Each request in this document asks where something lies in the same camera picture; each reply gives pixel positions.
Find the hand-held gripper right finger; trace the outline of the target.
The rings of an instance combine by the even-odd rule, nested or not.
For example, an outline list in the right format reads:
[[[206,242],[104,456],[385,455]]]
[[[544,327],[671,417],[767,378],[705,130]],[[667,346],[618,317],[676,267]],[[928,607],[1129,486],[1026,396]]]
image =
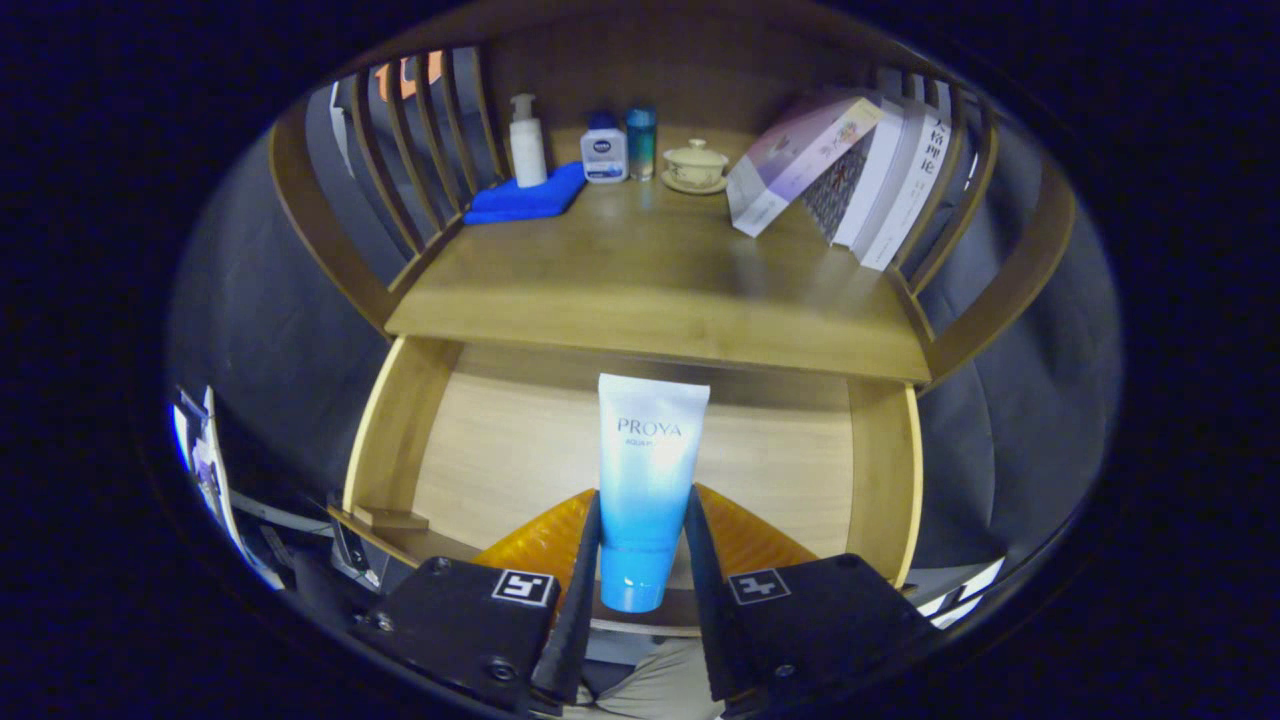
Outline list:
[[[684,524],[710,694],[728,716],[799,716],[924,659],[940,629],[855,553],[819,559],[712,488]]]

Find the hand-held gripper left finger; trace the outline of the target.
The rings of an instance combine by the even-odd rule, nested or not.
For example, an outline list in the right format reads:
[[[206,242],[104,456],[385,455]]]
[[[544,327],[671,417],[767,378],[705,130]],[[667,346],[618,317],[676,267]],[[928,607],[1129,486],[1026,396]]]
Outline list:
[[[422,561],[355,635],[489,708],[557,714],[577,697],[600,537],[599,493],[585,489],[470,561]]]

